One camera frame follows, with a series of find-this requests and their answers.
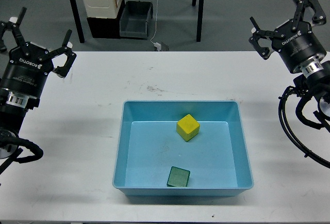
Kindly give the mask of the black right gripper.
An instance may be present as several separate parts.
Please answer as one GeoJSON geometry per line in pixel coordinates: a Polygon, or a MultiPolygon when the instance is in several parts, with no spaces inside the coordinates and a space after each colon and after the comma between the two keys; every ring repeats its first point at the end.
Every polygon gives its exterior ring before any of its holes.
{"type": "Polygon", "coordinates": [[[311,18],[312,25],[324,25],[326,15],[318,0],[293,0],[293,2],[296,4],[293,19],[283,23],[275,31],[262,30],[255,19],[250,17],[253,29],[249,43],[264,60],[267,60],[274,50],[277,51],[289,72],[295,74],[302,71],[301,64],[305,61],[312,57],[322,60],[326,55],[326,50],[312,32],[311,24],[303,21],[306,8],[314,11],[311,18]],[[296,26],[295,30],[291,30],[291,25],[296,26]],[[271,40],[272,49],[260,46],[260,39],[271,40]]]}

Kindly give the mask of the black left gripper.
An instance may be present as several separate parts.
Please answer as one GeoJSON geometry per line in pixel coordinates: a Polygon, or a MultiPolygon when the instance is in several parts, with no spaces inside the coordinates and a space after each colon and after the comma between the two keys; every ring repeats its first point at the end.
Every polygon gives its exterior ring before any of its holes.
{"type": "Polygon", "coordinates": [[[40,98],[48,74],[53,70],[61,78],[65,78],[75,59],[73,44],[70,42],[72,30],[68,29],[62,46],[50,52],[50,60],[41,62],[40,57],[47,55],[49,50],[28,42],[20,31],[27,8],[21,9],[18,17],[11,17],[8,22],[1,21],[1,52],[7,50],[3,35],[10,31],[15,39],[17,47],[9,51],[9,62],[1,79],[1,88],[18,92],[24,95],[40,98]],[[52,59],[59,57],[60,64],[53,65],[52,59]]]}

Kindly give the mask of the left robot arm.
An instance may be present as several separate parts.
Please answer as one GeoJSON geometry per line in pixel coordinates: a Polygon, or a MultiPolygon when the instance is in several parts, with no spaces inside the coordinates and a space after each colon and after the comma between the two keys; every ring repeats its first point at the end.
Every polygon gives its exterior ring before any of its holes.
{"type": "Polygon", "coordinates": [[[12,32],[17,46],[8,52],[9,61],[1,77],[1,172],[11,163],[39,160],[43,150],[28,139],[19,137],[23,120],[30,109],[39,106],[47,77],[54,72],[65,78],[76,54],[69,46],[68,30],[62,46],[53,51],[25,41],[20,25],[26,13],[23,7],[17,18],[1,22],[1,35],[12,32]]]}

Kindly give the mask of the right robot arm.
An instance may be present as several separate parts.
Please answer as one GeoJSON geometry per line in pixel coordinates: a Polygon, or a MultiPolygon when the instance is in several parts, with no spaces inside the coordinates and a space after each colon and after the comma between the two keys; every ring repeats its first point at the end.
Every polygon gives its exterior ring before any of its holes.
{"type": "Polygon", "coordinates": [[[288,71],[298,76],[279,97],[280,125],[289,140],[318,164],[328,168],[329,161],[304,145],[291,129],[287,115],[287,100],[296,95],[300,100],[295,108],[297,119],[316,130],[329,130],[329,61],[325,48],[313,33],[315,26],[326,23],[326,15],[318,0],[293,0],[293,18],[271,30],[263,30],[250,18],[253,29],[249,42],[264,60],[277,52],[288,71]]]}

